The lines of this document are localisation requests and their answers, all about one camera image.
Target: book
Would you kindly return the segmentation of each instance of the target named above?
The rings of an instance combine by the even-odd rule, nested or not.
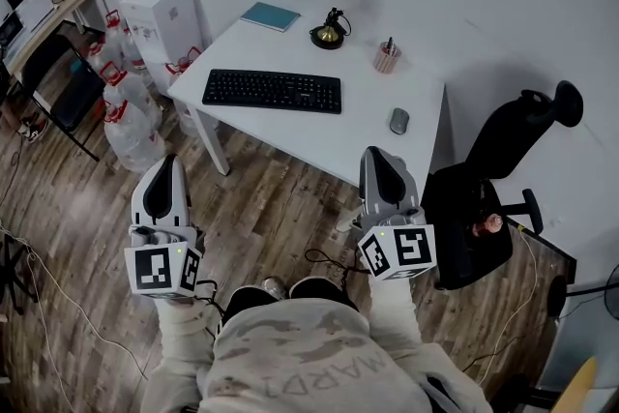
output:
[[[244,21],[249,21],[266,28],[286,31],[290,25],[299,17],[298,13],[293,13],[287,9],[256,2],[251,9],[241,16]]]

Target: gray mouse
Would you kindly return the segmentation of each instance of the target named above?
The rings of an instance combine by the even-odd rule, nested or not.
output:
[[[396,107],[394,108],[394,113],[391,116],[391,122],[389,123],[389,127],[391,131],[395,134],[404,134],[406,133],[406,127],[408,126],[408,112],[403,108]]]

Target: white cable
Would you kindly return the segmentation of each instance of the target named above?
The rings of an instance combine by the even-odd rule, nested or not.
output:
[[[526,244],[527,248],[529,249],[529,253],[531,253],[531,258],[533,258],[533,269],[535,270],[535,283],[533,284],[533,289],[531,290],[531,294],[529,295],[528,299],[518,307],[518,310],[516,310],[512,316],[510,318],[508,318],[507,322],[505,322],[505,326],[503,327],[503,330],[501,331],[501,334],[499,334],[499,339],[496,340],[496,344],[494,344],[494,349],[492,350],[492,357],[490,359],[490,363],[487,364],[487,368],[486,368],[486,373],[484,373],[484,376],[482,377],[482,380],[480,380],[478,382],[479,385],[482,385],[482,383],[486,380],[487,377],[487,373],[490,371],[490,367],[492,366],[492,362],[494,361],[494,357],[496,356],[496,350],[499,347],[499,342],[501,341],[501,338],[503,337],[503,335],[505,334],[505,331],[507,330],[507,326],[510,325],[510,322],[512,321],[512,319],[518,315],[518,312],[521,311],[526,305],[529,304],[529,302],[533,299],[533,295],[535,294],[535,290],[538,287],[538,262],[535,259],[535,255],[533,254],[533,250],[531,250],[531,245],[529,245],[529,242],[524,238],[524,234],[522,234],[522,226],[520,225],[518,227],[518,232],[520,233],[520,237],[522,238],[522,241],[524,241],[524,243]]]
[[[14,234],[9,231],[3,224],[2,221],[0,221],[0,232],[3,232],[5,234],[8,234],[9,236],[11,236],[15,241],[19,242],[20,244],[22,244],[23,246],[25,246],[28,249],[28,256],[26,257],[26,263],[28,265],[28,269],[30,269],[30,273],[32,274],[32,282],[35,286],[35,293],[37,295],[37,299],[39,300],[39,311],[41,312],[41,320],[43,322],[43,327],[44,327],[44,331],[45,331],[45,341],[47,342],[47,352],[49,353],[49,359],[51,361],[51,364],[54,367],[54,370],[56,371],[56,375],[58,375],[58,381],[60,382],[60,389],[62,390],[62,394],[64,395],[65,399],[67,400],[67,403],[69,404],[69,407],[71,408],[71,410],[74,413],[74,409],[71,405],[71,402],[69,401],[69,398],[67,397],[67,393],[65,392],[65,388],[63,386],[62,383],[62,378],[60,377],[60,372],[58,371],[58,368],[56,367],[56,364],[54,363],[54,359],[51,356],[51,347],[49,345],[49,337],[47,335],[47,326],[45,325],[45,318],[44,318],[44,313],[43,313],[43,307],[41,306],[41,298],[39,297],[39,290],[37,288],[37,283],[36,283],[36,278],[34,275],[34,272],[32,270],[32,267],[30,265],[31,261],[36,261],[39,260],[39,262],[41,263],[41,265],[43,266],[44,270],[47,272],[47,274],[49,275],[49,277],[53,280],[54,284],[56,284],[56,287],[58,288],[58,290],[61,292],[61,294],[67,298],[67,300],[69,300],[74,306],[76,306],[79,311],[81,311],[81,314],[84,316],[84,318],[86,319],[86,322],[88,322],[88,325],[90,325],[91,329],[93,330],[93,332],[95,333],[95,336],[97,336],[97,338],[99,338],[100,340],[102,340],[103,342],[106,342],[107,344],[112,344],[116,347],[119,347],[120,349],[122,349],[123,351],[125,351],[126,353],[128,353],[132,359],[133,362],[135,363],[135,366],[137,367],[137,369],[139,370],[140,374],[142,375],[142,377],[144,377],[144,380],[148,381],[148,377],[144,374],[144,372],[142,371],[142,368],[140,367],[139,363],[137,362],[135,355],[133,355],[133,353],[126,348],[125,346],[123,346],[122,344],[115,342],[113,340],[108,340],[105,339],[104,337],[102,337],[101,334],[99,334],[99,331],[95,328],[95,326],[93,325],[93,323],[90,321],[90,318],[88,318],[88,315],[86,314],[86,311],[84,311],[84,309],[78,304],[76,303],[65,291],[63,291],[62,287],[60,287],[60,284],[58,283],[58,281],[56,280],[55,277],[53,277],[51,275],[51,272],[49,272],[49,270],[47,269],[47,267],[45,266],[43,260],[41,259],[41,257],[32,249],[32,247],[30,246],[30,244],[28,243],[28,241],[26,241],[24,238],[17,238],[14,236]]]

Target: sleeve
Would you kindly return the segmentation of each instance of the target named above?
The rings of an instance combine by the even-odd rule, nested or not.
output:
[[[484,391],[462,373],[436,343],[422,342],[409,280],[369,278],[369,332],[374,341],[415,381],[440,380],[461,411],[491,413]]]
[[[205,304],[156,300],[162,330],[162,362],[146,386],[142,413],[178,413],[200,403],[196,376],[213,364],[212,338],[206,332]]]

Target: fan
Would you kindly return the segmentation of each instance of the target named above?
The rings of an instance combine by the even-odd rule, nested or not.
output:
[[[546,300],[548,316],[557,318],[561,314],[561,310],[565,306],[567,298],[602,291],[604,291],[604,305],[608,313],[610,313],[614,319],[619,320],[619,265],[614,268],[605,285],[582,291],[569,293],[566,279],[563,276],[554,278],[550,284]]]

